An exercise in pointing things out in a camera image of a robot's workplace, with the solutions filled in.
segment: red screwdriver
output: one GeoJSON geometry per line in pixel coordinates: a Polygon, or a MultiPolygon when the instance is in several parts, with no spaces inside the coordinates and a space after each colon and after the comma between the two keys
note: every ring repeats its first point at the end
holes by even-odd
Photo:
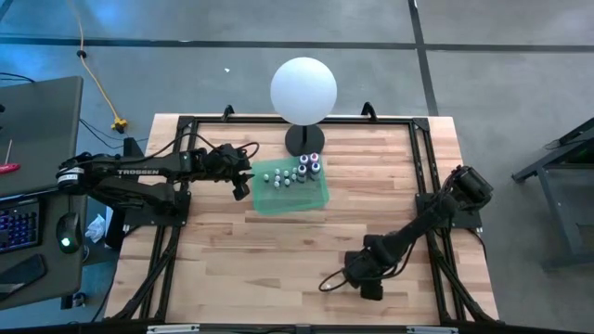
{"type": "Polygon", "coordinates": [[[11,173],[17,171],[20,168],[18,163],[8,163],[8,158],[10,158],[10,149],[12,148],[12,139],[8,143],[8,152],[6,153],[6,160],[4,161],[3,165],[0,165],[0,174],[3,173],[11,173]]]}

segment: white spherical lamp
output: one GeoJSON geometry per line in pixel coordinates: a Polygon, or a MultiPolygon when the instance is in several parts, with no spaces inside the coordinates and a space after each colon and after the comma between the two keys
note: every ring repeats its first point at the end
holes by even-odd
{"type": "Polygon", "coordinates": [[[332,72],[319,60],[295,58],[278,68],[270,84],[270,98],[277,113],[294,124],[285,135],[291,155],[322,151],[325,137],[316,123],[334,108],[336,91],[332,72]]]}

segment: small bottle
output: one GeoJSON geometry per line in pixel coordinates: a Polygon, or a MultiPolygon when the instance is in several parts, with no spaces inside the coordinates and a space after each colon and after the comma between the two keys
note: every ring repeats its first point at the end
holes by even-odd
{"type": "Polygon", "coordinates": [[[321,167],[319,165],[319,163],[315,162],[312,163],[312,167],[309,171],[309,177],[316,181],[317,179],[319,179],[319,171],[321,170],[321,167]]]}
{"type": "Polygon", "coordinates": [[[314,164],[316,162],[319,162],[319,155],[317,153],[312,153],[309,156],[309,163],[314,164]]]}
{"type": "Polygon", "coordinates": [[[300,164],[307,165],[308,162],[309,162],[309,157],[307,157],[306,154],[303,154],[301,157],[299,157],[300,164]]]}
{"type": "Polygon", "coordinates": [[[307,167],[305,165],[299,166],[297,169],[297,182],[305,183],[305,176],[307,175],[307,167]]]}

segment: computer mouse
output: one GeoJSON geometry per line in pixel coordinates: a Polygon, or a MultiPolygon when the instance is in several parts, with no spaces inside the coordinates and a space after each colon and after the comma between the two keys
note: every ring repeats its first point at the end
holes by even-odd
{"type": "Polygon", "coordinates": [[[81,232],[78,213],[68,212],[61,216],[56,226],[56,238],[59,249],[66,253],[74,253],[83,246],[83,232],[81,232]]]}

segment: yellow cable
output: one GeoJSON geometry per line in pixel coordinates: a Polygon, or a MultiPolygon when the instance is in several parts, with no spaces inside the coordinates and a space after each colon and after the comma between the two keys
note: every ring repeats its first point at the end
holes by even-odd
{"type": "MultiPolygon", "coordinates": [[[[78,22],[78,30],[79,30],[79,33],[81,34],[81,47],[80,47],[80,51],[84,51],[83,50],[83,48],[84,48],[84,33],[83,33],[83,24],[81,23],[81,17],[78,14],[78,11],[76,10],[76,7],[72,3],[72,0],[67,0],[67,2],[68,2],[69,7],[71,8],[72,14],[74,14],[74,17],[76,18],[76,21],[78,22]]],[[[101,95],[108,102],[108,105],[110,105],[110,109],[111,109],[111,112],[113,112],[113,117],[115,117],[115,121],[116,122],[120,121],[121,118],[120,118],[120,116],[118,116],[118,113],[115,111],[115,108],[111,104],[110,98],[105,93],[105,90],[103,90],[103,86],[101,85],[101,83],[99,82],[99,80],[97,79],[97,77],[95,76],[95,74],[93,74],[93,72],[91,72],[91,69],[89,69],[89,67],[86,66],[86,62],[84,62],[84,58],[82,56],[80,56],[79,59],[83,63],[84,68],[89,73],[89,75],[91,76],[91,78],[93,78],[93,80],[95,81],[95,84],[97,84],[97,88],[99,88],[99,92],[101,92],[101,95]]]]}

